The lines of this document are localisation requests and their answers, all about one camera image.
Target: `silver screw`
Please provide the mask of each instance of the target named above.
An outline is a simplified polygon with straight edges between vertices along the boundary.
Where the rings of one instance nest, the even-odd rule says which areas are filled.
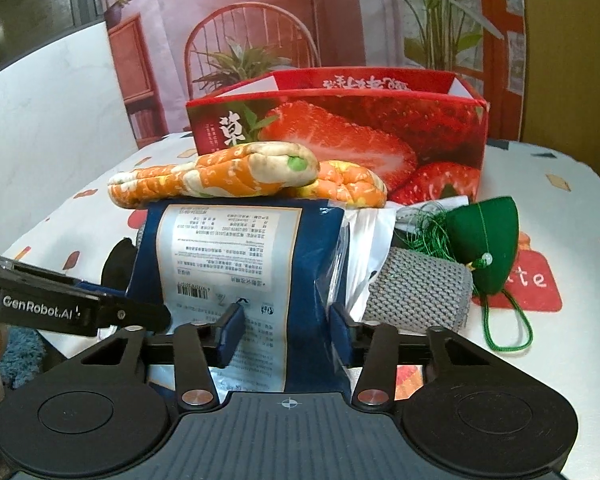
[[[362,390],[358,400],[367,406],[380,406],[389,400],[389,395],[382,390]]]
[[[214,400],[211,392],[206,390],[189,390],[182,394],[182,402],[186,402],[189,406],[204,406]]]

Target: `yellow wall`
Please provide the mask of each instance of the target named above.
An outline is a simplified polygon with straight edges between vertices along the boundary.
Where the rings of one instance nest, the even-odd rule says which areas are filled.
[[[600,0],[525,0],[522,140],[554,148],[600,176]]]

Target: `blue package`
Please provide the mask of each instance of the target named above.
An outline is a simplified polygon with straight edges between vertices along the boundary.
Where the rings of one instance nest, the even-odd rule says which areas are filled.
[[[334,358],[327,322],[329,304],[343,302],[345,293],[348,228],[343,220],[344,210],[327,200],[179,198],[152,203],[127,296],[164,302],[174,325],[214,320],[220,304],[243,303],[248,330],[231,365],[222,370],[232,379],[214,374],[219,392],[348,395],[349,380]],[[262,301],[265,296],[259,288],[277,291],[272,292],[277,299]],[[288,308],[281,310],[285,301]],[[269,324],[276,316],[284,317],[278,318],[278,325]],[[286,330],[282,363],[276,361],[280,353],[273,348],[280,349],[280,338],[271,333],[280,331],[280,323]],[[269,344],[270,354],[258,346]],[[252,369],[266,359],[272,360],[272,368],[266,368],[272,370],[270,380],[237,381],[229,370]],[[280,375],[278,389],[275,378]]]

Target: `cardboard box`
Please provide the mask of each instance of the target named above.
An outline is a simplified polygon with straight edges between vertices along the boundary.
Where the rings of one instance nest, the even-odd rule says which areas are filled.
[[[451,72],[379,67],[281,70],[187,104],[201,155],[298,142],[318,160],[369,168],[403,204],[475,199],[488,110]]]

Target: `package label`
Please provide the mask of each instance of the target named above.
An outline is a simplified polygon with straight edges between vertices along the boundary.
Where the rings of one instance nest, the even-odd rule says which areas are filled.
[[[286,318],[300,208],[170,205],[156,252],[164,303],[177,326],[213,322],[241,303],[246,330],[231,364],[214,370],[218,392],[281,392]]]

